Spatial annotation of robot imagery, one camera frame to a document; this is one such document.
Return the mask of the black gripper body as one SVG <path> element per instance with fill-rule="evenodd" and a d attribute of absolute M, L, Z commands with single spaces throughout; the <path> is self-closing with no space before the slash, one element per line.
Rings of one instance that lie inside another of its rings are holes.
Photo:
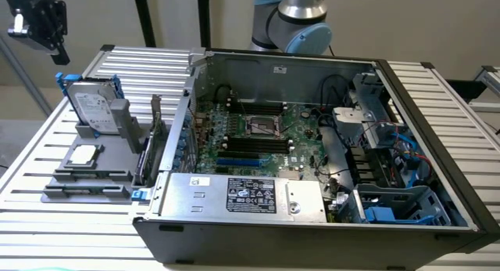
<path fill-rule="evenodd" d="M 63 0 L 5 0 L 13 24 L 8 36 L 35 50 L 51 53 L 64 43 L 67 6 Z"/>

